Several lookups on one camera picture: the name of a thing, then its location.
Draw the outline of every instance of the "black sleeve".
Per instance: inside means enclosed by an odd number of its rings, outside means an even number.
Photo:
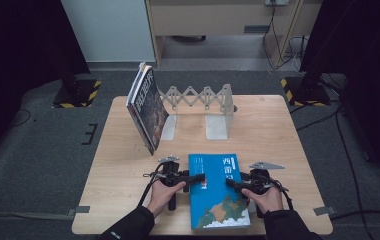
[[[145,207],[137,207],[127,216],[106,230],[99,240],[139,240],[146,239],[155,225],[152,212]]]
[[[299,214],[293,210],[267,212],[264,222],[269,240],[322,239],[316,233],[310,232]]]

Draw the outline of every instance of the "blue book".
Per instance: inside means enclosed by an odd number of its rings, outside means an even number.
[[[225,179],[241,182],[236,154],[189,154],[189,175],[204,173],[205,181],[190,186],[191,228],[250,226],[247,203]]]

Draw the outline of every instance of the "book stand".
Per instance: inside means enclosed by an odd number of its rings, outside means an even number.
[[[204,87],[201,93],[197,93],[189,86],[183,93],[180,93],[175,86],[171,86],[168,92],[163,93],[159,90],[162,101],[168,102],[172,106],[172,110],[176,114],[170,114],[164,129],[162,131],[161,140],[173,140],[175,133],[175,125],[177,117],[178,104],[185,102],[188,106],[193,107],[197,103],[202,103],[205,107],[205,128],[207,140],[227,140],[228,130],[230,127],[235,106],[233,104],[233,96],[231,93],[231,85],[224,84],[218,93],[214,93],[210,87]],[[218,113],[208,113],[211,104],[218,103],[220,108]]]

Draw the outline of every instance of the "book cover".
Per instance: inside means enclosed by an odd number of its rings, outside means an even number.
[[[190,186],[191,228],[250,226],[246,201],[226,186],[225,179],[241,182],[236,154],[189,154],[189,174],[205,173],[205,182]]]
[[[150,153],[159,146],[169,114],[165,110],[153,68],[141,63],[127,99],[127,108]]]

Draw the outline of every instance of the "gray floor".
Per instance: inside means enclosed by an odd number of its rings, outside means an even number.
[[[208,36],[205,41],[169,38],[155,77],[161,89],[171,84],[200,88],[231,83],[234,94],[284,96],[279,80],[298,76],[294,69],[298,69],[300,62],[298,58],[292,59],[280,69],[272,70],[261,40],[256,35]],[[299,43],[295,40],[293,51],[299,51],[297,46]],[[115,96],[127,94],[138,63],[106,66],[93,68],[92,75],[80,76],[102,80],[91,107],[51,108],[60,81],[31,90],[24,96],[23,110],[18,112],[0,142],[0,212],[64,216],[79,204],[111,101]],[[344,76],[325,77],[343,85]],[[329,95],[337,99],[333,92],[329,91]],[[292,118],[299,128],[332,114],[338,106],[338,102],[333,102],[328,107],[305,107],[292,113]],[[363,209],[380,210],[380,163],[366,162],[348,120],[338,114],[338,121]],[[90,124],[98,125],[93,142],[82,145],[88,141],[86,132],[93,129]],[[331,217],[358,211],[354,175],[335,118],[300,130],[298,134],[325,205],[337,210]],[[323,239],[368,239],[366,229],[374,239],[380,239],[380,214],[366,213],[365,219],[366,228],[359,214],[333,220],[333,233]],[[94,239],[95,236],[74,235],[71,224],[72,220],[4,217],[0,218],[0,239]]]

